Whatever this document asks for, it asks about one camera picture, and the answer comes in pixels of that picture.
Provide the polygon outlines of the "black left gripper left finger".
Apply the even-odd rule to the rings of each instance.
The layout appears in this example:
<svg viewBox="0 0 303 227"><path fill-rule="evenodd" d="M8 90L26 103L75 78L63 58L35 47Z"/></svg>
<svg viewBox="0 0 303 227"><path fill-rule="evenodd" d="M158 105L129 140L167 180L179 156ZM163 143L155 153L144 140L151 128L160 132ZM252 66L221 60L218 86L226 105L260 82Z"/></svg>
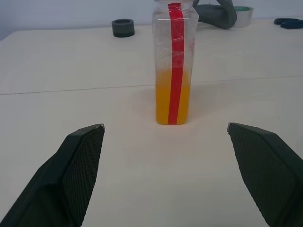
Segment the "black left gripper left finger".
<svg viewBox="0 0 303 227"><path fill-rule="evenodd" d="M0 227L81 227L98 175L104 134L103 124L69 134L38 168Z"/></svg>

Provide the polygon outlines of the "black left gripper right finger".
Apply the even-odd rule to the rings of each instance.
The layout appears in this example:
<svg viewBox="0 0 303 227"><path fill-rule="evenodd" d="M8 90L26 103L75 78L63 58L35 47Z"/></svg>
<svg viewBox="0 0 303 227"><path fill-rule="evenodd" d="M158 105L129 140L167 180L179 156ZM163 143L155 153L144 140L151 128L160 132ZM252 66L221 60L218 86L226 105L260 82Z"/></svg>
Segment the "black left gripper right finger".
<svg viewBox="0 0 303 227"><path fill-rule="evenodd" d="M242 179L269 227L303 227L303 159L277 134L231 122Z"/></svg>

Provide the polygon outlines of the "yellow liquid bottle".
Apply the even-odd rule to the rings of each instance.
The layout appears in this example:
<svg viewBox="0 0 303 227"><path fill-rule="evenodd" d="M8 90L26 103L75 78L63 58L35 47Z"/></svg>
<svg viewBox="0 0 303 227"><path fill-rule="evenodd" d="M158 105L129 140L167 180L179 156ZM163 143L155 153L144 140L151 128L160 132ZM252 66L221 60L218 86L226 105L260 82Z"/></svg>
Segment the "yellow liquid bottle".
<svg viewBox="0 0 303 227"><path fill-rule="evenodd" d="M193 0L155 0L152 31L155 62L156 121L187 121L199 15Z"/></svg>

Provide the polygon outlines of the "silver tape roll green core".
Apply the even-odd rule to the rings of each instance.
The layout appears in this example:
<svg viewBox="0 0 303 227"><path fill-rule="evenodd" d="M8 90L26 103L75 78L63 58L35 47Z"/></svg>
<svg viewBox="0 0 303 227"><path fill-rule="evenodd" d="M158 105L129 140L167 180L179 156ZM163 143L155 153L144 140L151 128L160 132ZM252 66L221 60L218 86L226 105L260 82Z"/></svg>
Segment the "silver tape roll green core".
<svg viewBox="0 0 303 227"><path fill-rule="evenodd" d="M247 6L235 6L235 11L237 14L237 20L234 24L234 28L247 27L252 20L253 8Z"/></svg>

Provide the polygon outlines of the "grey curved plastic shell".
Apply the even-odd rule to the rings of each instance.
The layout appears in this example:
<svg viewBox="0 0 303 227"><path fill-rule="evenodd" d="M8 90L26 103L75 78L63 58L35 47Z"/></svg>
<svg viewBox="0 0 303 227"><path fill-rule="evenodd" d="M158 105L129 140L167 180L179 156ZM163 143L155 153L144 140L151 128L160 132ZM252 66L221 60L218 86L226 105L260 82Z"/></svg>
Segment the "grey curved plastic shell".
<svg viewBox="0 0 303 227"><path fill-rule="evenodd" d="M201 4L193 1L193 8L199 15L199 23L206 23L222 29L232 28L237 20L237 13L232 0L216 0L219 4Z"/></svg>

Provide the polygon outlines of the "black round cylinder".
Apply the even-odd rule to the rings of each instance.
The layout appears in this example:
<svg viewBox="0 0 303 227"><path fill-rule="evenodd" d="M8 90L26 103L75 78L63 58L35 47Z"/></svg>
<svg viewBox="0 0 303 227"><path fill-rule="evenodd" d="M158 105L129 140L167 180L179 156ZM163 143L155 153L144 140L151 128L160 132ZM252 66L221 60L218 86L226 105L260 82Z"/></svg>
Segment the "black round cylinder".
<svg viewBox="0 0 303 227"><path fill-rule="evenodd" d="M132 19L117 19L111 22L114 37L125 38L135 35L134 21Z"/></svg>

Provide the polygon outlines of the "blue handled scissors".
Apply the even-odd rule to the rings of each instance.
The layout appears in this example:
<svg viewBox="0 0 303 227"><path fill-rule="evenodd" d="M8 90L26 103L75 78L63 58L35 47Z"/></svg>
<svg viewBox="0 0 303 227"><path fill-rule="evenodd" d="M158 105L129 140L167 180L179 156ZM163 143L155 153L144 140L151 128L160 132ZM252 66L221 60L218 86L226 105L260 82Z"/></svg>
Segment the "blue handled scissors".
<svg viewBox="0 0 303 227"><path fill-rule="evenodd" d="M276 18L275 25L279 25L284 29L303 29L303 20L296 18Z"/></svg>

